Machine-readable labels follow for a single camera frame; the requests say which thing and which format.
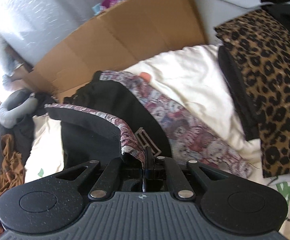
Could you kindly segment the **brown t-shirt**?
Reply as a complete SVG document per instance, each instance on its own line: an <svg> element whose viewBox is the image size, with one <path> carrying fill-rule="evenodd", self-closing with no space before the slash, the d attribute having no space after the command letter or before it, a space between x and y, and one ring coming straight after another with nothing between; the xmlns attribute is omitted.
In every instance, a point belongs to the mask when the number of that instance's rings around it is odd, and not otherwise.
<svg viewBox="0 0 290 240"><path fill-rule="evenodd" d="M3 161L0 170L0 197L7 190L25 183L22 154L15 150L14 137L6 134L1 140Z"/></svg>

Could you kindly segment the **cream bear print bedsheet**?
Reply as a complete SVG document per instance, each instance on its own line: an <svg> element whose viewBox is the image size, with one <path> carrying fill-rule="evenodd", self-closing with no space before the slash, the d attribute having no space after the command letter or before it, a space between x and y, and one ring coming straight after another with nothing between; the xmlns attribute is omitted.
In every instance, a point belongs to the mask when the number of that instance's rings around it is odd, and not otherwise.
<svg viewBox="0 0 290 240"><path fill-rule="evenodd" d="M263 178L260 140L247 141L234 109L217 61L218 47L203 45L161 53L141 61L127 72L150 75L150 85L178 102L211 127L222 139L246 159L253 172L251 180L280 190L289 203L287 221L281 232L290 239L290 174Z"/></svg>

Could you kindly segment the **brown cardboard sheet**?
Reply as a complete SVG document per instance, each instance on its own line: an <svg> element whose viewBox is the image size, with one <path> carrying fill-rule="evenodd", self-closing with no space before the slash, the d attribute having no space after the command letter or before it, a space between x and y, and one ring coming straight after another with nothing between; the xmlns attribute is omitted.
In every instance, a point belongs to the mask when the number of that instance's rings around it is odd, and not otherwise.
<svg viewBox="0 0 290 240"><path fill-rule="evenodd" d="M125 0L91 18L12 87L62 99L99 70L124 70L157 54L206 43L194 0Z"/></svg>

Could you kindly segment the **grey plastic wrapped mattress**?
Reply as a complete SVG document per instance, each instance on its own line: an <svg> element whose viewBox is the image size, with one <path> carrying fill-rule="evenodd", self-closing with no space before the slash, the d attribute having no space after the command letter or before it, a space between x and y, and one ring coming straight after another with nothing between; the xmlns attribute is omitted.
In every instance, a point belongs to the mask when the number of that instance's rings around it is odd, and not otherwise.
<svg viewBox="0 0 290 240"><path fill-rule="evenodd" d="M94 16L103 0L0 0L0 35L29 64Z"/></svg>

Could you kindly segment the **leopard print folded garment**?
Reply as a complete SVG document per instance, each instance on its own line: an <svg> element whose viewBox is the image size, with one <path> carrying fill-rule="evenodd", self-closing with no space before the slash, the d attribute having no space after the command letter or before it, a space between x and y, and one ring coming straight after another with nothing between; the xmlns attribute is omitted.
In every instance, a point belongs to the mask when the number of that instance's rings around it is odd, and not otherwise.
<svg viewBox="0 0 290 240"><path fill-rule="evenodd" d="M215 32L257 119L263 175L290 173L290 32L261 9Z"/></svg>

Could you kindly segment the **white plastic bag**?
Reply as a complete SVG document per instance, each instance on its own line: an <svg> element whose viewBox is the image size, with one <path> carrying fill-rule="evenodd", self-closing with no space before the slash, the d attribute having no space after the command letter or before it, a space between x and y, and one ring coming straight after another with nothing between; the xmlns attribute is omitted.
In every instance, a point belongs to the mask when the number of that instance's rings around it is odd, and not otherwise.
<svg viewBox="0 0 290 240"><path fill-rule="evenodd" d="M0 35L0 70L2 70L2 84L6 90L13 91L12 75L14 74L19 63L8 53L8 43Z"/></svg>

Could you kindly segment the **black folded garment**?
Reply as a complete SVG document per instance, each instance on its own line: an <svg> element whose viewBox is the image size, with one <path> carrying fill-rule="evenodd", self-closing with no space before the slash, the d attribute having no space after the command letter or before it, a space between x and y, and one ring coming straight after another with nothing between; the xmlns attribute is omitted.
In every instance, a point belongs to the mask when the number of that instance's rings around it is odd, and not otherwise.
<svg viewBox="0 0 290 240"><path fill-rule="evenodd" d="M259 139L258 118L251 98L238 67L224 45L219 47L218 62L222 75L233 99L235 110L240 119L245 139Z"/></svg>

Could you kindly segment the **black garment under pillow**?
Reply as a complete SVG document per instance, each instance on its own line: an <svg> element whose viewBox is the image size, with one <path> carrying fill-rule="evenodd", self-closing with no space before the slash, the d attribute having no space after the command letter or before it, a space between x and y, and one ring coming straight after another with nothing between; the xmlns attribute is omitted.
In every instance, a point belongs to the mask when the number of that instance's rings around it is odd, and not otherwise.
<svg viewBox="0 0 290 240"><path fill-rule="evenodd" d="M54 103L51 94L45 92L30 93L28 98L19 105L20 117L17 118L16 125L12 128L15 139L15 149L21 154L22 164L28 160L34 142L35 124L34 116L43 116L47 112L46 104Z"/></svg>

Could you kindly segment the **grey neck pillow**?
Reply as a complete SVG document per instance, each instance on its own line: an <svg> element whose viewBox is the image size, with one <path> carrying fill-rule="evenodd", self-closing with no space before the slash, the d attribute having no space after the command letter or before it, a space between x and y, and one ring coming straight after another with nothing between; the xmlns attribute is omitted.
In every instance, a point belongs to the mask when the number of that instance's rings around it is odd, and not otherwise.
<svg viewBox="0 0 290 240"><path fill-rule="evenodd" d="M29 89L14 91L0 105L0 125L11 129L18 119L23 119L26 115L33 114L38 106L38 99L35 93Z"/></svg>

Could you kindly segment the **black shorts with bear lining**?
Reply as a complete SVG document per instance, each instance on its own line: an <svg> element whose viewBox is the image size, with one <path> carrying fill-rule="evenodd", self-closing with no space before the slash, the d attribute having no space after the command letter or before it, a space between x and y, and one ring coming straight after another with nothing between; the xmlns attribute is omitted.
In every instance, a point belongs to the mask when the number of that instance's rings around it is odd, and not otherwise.
<svg viewBox="0 0 290 240"><path fill-rule="evenodd" d="M120 156L145 165L145 149L178 164L197 160L242 178L252 167L180 103L129 72L96 72L64 100L46 105L61 122L66 168L89 160L107 165Z"/></svg>

